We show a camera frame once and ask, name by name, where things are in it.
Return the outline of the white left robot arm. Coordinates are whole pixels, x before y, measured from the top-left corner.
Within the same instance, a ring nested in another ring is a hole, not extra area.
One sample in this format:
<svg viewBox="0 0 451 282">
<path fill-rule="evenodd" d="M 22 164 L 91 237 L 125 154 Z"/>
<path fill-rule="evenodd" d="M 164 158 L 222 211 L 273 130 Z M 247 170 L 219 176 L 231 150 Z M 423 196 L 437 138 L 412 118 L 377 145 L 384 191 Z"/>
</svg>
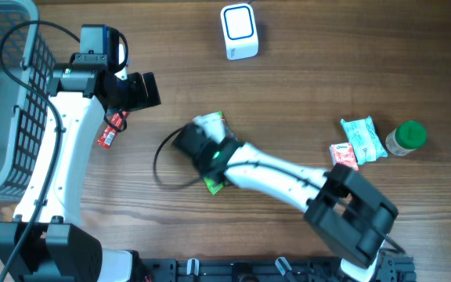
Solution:
<svg viewBox="0 0 451 282">
<path fill-rule="evenodd" d="M 105 249 L 81 228 L 81 194 L 91 145 L 113 114 L 158 106 L 152 73 L 128 73 L 125 36 L 86 24 L 80 50 L 54 66 L 41 93 L 47 123 L 25 194 L 0 222 L 3 277 L 16 281 L 148 281 L 136 251 Z"/>
</svg>

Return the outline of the red tissue pack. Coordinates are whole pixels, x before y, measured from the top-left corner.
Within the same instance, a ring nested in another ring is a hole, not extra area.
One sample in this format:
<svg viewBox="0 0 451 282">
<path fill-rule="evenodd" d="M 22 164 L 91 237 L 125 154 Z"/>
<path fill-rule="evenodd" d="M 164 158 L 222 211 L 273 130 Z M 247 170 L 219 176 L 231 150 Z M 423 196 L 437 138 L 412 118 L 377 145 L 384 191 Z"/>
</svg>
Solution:
<svg viewBox="0 0 451 282">
<path fill-rule="evenodd" d="M 346 165 L 356 171 L 359 170 L 358 162 L 351 143 L 332 144 L 329 147 L 332 163 Z"/>
</svg>

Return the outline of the mint green wipes pack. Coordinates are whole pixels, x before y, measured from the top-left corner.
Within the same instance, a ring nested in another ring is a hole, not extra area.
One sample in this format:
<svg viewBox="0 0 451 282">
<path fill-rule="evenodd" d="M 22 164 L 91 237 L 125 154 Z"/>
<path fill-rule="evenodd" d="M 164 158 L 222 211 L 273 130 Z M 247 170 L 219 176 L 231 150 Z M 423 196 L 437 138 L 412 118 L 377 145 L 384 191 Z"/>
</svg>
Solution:
<svg viewBox="0 0 451 282">
<path fill-rule="evenodd" d="M 353 147 L 358 165 L 388 156 L 376 133 L 371 116 L 355 121 L 341 119 L 340 123 Z"/>
</svg>

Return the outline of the red snack bar wrapper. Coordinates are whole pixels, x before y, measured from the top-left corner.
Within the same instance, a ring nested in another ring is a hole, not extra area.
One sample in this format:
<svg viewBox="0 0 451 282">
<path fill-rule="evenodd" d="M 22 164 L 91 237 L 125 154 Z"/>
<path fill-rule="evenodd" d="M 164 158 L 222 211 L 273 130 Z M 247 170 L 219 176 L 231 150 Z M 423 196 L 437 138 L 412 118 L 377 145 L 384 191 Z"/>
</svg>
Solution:
<svg viewBox="0 0 451 282">
<path fill-rule="evenodd" d="M 120 114 L 114 114 L 110 119 L 110 123 L 114 125 L 116 128 L 122 129 L 127 125 L 126 118 L 129 115 L 129 112 L 123 111 L 122 116 Z M 108 125 L 103 134 L 97 139 L 97 144 L 103 148 L 109 149 L 114 138 L 118 134 L 118 131 L 115 128 L 112 128 Z"/>
</svg>

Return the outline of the green lid jar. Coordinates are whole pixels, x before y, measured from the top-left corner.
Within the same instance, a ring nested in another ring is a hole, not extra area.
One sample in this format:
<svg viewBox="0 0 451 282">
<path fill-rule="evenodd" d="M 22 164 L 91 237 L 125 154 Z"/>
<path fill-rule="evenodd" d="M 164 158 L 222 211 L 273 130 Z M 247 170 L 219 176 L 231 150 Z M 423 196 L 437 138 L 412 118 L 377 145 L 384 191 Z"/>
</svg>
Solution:
<svg viewBox="0 0 451 282">
<path fill-rule="evenodd" d="M 402 157 L 421 148 L 427 139 L 427 131 L 420 122 L 406 121 L 387 135 L 385 144 L 392 154 Z"/>
</svg>

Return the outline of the green candy bag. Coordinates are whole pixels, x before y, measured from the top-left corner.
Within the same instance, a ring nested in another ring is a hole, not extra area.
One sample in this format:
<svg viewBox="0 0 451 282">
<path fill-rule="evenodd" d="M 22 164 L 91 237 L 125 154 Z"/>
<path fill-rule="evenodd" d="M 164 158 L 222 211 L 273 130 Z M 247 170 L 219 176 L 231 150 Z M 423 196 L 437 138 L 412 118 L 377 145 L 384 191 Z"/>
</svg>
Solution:
<svg viewBox="0 0 451 282">
<path fill-rule="evenodd" d="M 231 135 L 230 128 L 229 128 L 229 126 L 227 125 L 227 122 L 226 122 L 226 118 L 225 118 L 225 131 L 226 131 L 226 136 L 230 136 Z M 211 177 L 204 178 L 204 182 L 205 182 L 207 188 L 209 189 L 209 191 L 211 192 L 212 195 L 215 195 L 218 191 L 220 191 L 221 188 L 223 188 L 223 186 L 226 185 L 226 181 L 225 180 L 221 180 L 219 182 L 217 180 L 213 180 Z"/>
</svg>

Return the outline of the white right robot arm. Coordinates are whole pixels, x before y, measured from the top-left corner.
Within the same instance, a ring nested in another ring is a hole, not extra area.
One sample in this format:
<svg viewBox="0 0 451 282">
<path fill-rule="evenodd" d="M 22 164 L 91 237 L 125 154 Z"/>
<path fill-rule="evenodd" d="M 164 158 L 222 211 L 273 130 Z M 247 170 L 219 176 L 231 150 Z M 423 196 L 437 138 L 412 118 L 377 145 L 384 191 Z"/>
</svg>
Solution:
<svg viewBox="0 0 451 282">
<path fill-rule="evenodd" d="M 265 193 L 303 213 L 356 281 L 377 275 L 378 257 L 399 211 L 356 170 L 342 164 L 310 168 L 268 155 L 232 136 L 218 137 L 189 123 L 173 145 L 204 178 Z"/>
</svg>

